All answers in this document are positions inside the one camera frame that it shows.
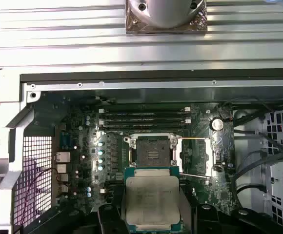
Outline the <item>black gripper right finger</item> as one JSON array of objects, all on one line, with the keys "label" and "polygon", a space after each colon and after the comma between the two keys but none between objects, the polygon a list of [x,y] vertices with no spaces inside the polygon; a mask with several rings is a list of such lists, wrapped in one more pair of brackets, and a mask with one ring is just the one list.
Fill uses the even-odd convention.
[{"label": "black gripper right finger", "polygon": [[208,203],[199,203],[187,187],[180,188],[180,215],[187,234],[283,234],[271,218],[248,208],[231,215]]}]

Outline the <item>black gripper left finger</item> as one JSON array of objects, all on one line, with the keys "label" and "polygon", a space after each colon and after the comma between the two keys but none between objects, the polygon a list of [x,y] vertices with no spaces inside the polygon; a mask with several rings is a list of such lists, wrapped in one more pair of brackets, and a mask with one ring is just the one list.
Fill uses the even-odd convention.
[{"label": "black gripper left finger", "polygon": [[100,205],[97,211],[84,214],[68,205],[52,208],[30,225],[32,234],[128,234],[121,218],[120,208],[125,194],[124,187],[116,187],[111,203]]}]

